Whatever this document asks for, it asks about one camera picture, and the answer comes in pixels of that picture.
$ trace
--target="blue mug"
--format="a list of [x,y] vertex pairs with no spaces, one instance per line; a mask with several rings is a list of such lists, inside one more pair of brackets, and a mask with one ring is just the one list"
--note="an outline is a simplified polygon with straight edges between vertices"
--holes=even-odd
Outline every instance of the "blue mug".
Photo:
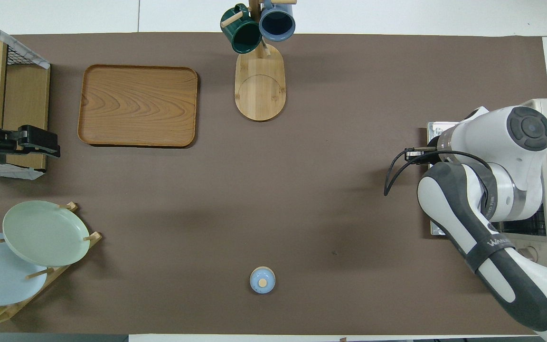
[[289,39],[295,32],[292,5],[272,4],[271,0],[265,0],[264,3],[265,8],[259,21],[261,35],[270,41]]

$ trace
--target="green plate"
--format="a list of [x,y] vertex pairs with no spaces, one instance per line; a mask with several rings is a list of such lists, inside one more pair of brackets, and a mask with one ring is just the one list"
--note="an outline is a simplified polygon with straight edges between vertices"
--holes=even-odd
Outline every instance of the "green plate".
[[35,265],[66,266],[87,253],[89,236],[82,220],[58,204],[27,201],[13,206],[4,217],[3,233],[17,256]]

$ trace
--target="mug handle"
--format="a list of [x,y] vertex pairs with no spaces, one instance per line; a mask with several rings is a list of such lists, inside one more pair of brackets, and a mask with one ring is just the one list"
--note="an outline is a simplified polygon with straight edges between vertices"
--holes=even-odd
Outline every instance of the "mug handle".
[[248,7],[246,7],[245,4],[237,4],[234,8],[234,11],[236,13],[242,12],[242,19],[246,20],[250,18],[250,12],[248,11]]

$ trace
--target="wooden base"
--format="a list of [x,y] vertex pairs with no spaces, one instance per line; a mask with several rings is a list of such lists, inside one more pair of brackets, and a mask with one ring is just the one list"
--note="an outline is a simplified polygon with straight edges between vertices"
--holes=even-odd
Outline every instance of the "wooden base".
[[263,45],[237,57],[235,102],[250,120],[267,121],[276,117],[286,103],[284,60],[277,48]]
[[[102,235],[100,235],[99,232],[93,232],[90,236],[91,236],[90,248],[92,248],[94,245],[96,245],[96,243],[99,242],[101,238],[103,238]],[[43,285],[41,290],[39,290],[39,292],[37,292],[37,294],[35,294],[35,296],[32,296],[31,298],[26,299],[26,300],[24,300],[22,302],[19,302],[19,303],[15,303],[15,304],[7,305],[5,307],[1,307],[0,308],[0,323],[9,320],[15,314],[17,314],[23,307],[25,307],[25,305],[30,303],[30,301],[32,301],[33,298],[37,297],[37,295],[39,295],[44,290],[44,288],[48,287],[54,280],[56,280],[56,278],[59,275],[63,274],[63,272],[66,271],[67,268],[69,268],[69,266],[70,265],[62,266],[62,267],[54,267],[53,268],[54,270],[51,271],[50,273],[48,273],[48,275],[46,277],[46,283]]]

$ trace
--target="green mug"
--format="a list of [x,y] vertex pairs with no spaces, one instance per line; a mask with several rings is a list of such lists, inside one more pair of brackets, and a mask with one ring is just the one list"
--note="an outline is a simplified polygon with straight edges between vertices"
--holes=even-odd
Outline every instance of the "green mug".
[[232,48],[239,54],[247,54],[261,43],[261,31],[259,24],[252,20],[245,4],[237,4],[234,8],[223,13],[221,22],[242,12],[242,17],[229,25],[221,28],[227,39],[232,43]]

